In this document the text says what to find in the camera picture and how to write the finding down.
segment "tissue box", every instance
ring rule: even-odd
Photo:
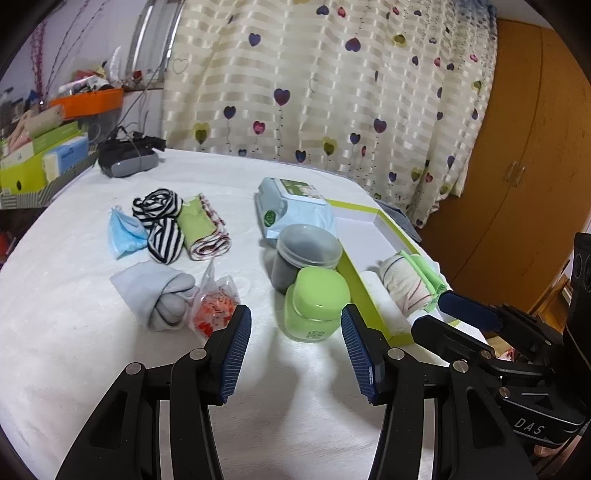
[[[58,178],[68,168],[73,167],[88,155],[88,137],[82,135],[67,140],[43,155],[43,170],[47,182]]]

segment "blue face mask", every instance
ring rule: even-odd
[[[148,246],[148,232],[137,218],[124,214],[121,205],[111,209],[109,245],[115,258]]]

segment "green cloth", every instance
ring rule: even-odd
[[[185,236],[185,247],[190,249],[197,241],[216,231],[216,226],[208,217],[199,197],[184,201],[181,213],[177,218],[178,226]]]
[[[424,308],[426,312],[432,312],[437,305],[439,295],[449,289],[447,284],[437,272],[433,271],[433,269],[421,255],[409,255],[404,250],[400,251],[400,254],[408,261],[417,275],[421,277],[421,280],[426,285],[427,290],[431,295],[433,295],[431,302],[429,302],[429,304]]]

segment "plastic container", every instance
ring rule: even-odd
[[[297,340],[326,340],[339,327],[341,311],[350,300],[349,286],[342,275],[327,268],[302,268],[287,289],[285,329]]]
[[[336,268],[342,254],[340,242],[326,230],[303,223],[286,226],[277,240],[271,283],[285,294],[302,268]]]

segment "orange tray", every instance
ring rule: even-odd
[[[63,105],[65,120],[86,115],[96,115],[97,113],[121,108],[123,106],[123,88],[77,93],[76,95],[53,99],[49,105]]]

